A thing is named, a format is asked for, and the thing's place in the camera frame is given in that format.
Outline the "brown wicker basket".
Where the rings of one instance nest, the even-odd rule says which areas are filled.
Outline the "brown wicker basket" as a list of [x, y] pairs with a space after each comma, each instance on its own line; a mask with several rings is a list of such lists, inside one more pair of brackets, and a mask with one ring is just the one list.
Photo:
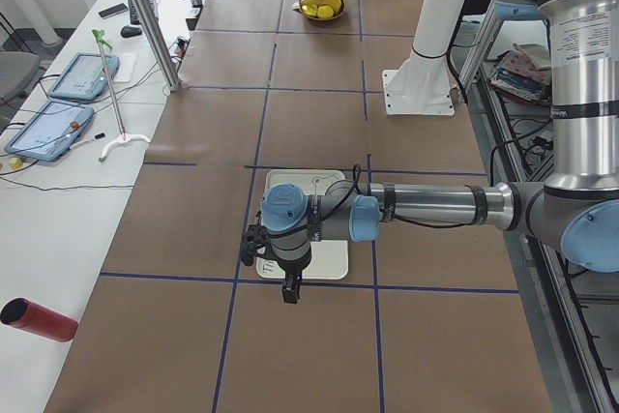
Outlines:
[[316, 21], [330, 21], [344, 13], [344, 0], [298, 0], [293, 9], [304, 17]]

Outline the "yellow banana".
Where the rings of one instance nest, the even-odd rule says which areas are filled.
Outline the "yellow banana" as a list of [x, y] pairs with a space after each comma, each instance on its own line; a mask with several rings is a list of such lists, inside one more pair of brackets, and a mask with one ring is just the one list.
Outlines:
[[329, 1], [328, 0], [301, 0], [300, 4], [306, 5], [306, 6], [310, 6], [310, 5], [321, 6], [321, 5], [329, 5]]
[[302, 5], [301, 6], [301, 13], [307, 17], [318, 18], [318, 10], [319, 8], [313, 5], [310, 5], [310, 6]]

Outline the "yellow mango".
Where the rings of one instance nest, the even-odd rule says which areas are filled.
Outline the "yellow mango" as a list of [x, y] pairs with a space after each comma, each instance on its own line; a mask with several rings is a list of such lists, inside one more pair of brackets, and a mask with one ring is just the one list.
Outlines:
[[332, 18], [335, 15], [334, 10], [329, 5], [321, 5], [318, 8], [319, 19], [328, 19]]

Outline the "stack of magazines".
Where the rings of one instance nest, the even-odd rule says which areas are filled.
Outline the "stack of magazines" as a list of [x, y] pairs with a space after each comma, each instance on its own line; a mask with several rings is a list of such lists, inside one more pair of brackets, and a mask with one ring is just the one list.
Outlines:
[[500, 57], [489, 83], [496, 90], [527, 102], [546, 97], [551, 83], [547, 48], [540, 44], [514, 44]]

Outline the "reacher grabber stick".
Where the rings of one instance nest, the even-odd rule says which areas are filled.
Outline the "reacher grabber stick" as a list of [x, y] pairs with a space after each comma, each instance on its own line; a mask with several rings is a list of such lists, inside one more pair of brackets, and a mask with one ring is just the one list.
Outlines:
[[119, 129], [119, 135], [113, 139], [112, 141], [108, 142], [104, 147], [103, 147], [103, 151], [101, 153], [101, 155], [99, 156], [99, 162], [104, 162], [107, 158], [108, 153], [110, 152], [110, 150], [114, 147], [123, 145], [123, 144], [128, 144], [134, 140], [140, 140], [140, 141], [144, 141], [146, 143], [150, 143], [151, 139], [145, 135], [145, 134], [131, 134], [131, 133], [127, 133], [126, 132], [126, 128], [123, 122], [123, 118], [122, 118], [122, 114], [121, 114], [121, 110], [118, 104], [118, 100], [117, 100], [117, 96], [112, 84], [112, 75], [111, 72], [109, 70], [109, 67], [107, 65], [107, 58], [105, 55], [105, 51], [104, 51], [104, 47], [106, 46], [109, 49], [112, 49], [112, 46], [103, 38], [104, 36], [104, 30], [98, 30], [98, 29], [93, 29], [92, 30], [93, 36], [95, 37], [95, 41], [98, 45], [98, 49], [99, 49], [99, 53], [101, 55], [101, 60], [102, 60], [102, 69], [103, 69], [103, 73], [105, 76], [105, 79], [107, 81], [107, 87], [109, 89], [109, 94], [111, 97], [111, 102], [113, 105], [113, 109], [114, 109], [114, 113], [115, 113], [115, 117], [116, 117], [116, 121], [117, 121], [117, 126]]

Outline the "upper blue teach pendant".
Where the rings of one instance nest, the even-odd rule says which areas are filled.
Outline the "upper blue teach pendant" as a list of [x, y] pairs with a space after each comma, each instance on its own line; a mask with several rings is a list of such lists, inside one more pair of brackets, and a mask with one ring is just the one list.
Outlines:
[[108, 87], [101, 56], [77, 53], [47, 91], [51, 98], [79, 103], [94, 101]]

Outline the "blue teach pendant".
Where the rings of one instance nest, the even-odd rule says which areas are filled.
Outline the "blue teach pendant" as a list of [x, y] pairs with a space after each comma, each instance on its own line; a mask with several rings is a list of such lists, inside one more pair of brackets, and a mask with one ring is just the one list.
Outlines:
[[77, 53], [47, 91], [51, 98], [79, 103], [94, 101], [108, 87], [101, 56]]
[[50, 99], [10, 140], [5, 151], [53, 162], [69, 150], [93, 116], [94, 109], [89, 105]]

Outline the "red cylinder bottle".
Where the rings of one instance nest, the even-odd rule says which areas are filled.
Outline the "red cylinder bottle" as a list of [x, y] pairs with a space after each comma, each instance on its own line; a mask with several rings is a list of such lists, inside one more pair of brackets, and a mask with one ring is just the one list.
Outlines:
[[76, 320], [22, 297], [2, 308], [1, 323], [60, 342], [71, 340], [78, 328]]

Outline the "lower blue teach pendant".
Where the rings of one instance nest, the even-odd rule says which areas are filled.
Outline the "lower blue teach pendant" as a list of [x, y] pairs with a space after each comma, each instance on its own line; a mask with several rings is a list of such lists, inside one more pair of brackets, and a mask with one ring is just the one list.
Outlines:
[[50, 99], [10, 140], [5, 151], [53, 162], [69, 150], [93, 116], [94, 109], [89, 105]]

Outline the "aluminium frame post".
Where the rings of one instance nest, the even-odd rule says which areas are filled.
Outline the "aluminium frame post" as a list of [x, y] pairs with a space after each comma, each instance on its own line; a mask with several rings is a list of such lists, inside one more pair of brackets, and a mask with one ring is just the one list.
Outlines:
[[168, 46], [165, 43], [161, 28], [155, 18], [151, 5], [148, 0], [132, 0], [132, 2], [138, 13], [141, 26], [146, 34], [156, 62], [162, 70], [169, 91], [174, 92], [179, 88], [181, 81], [168, 53]]

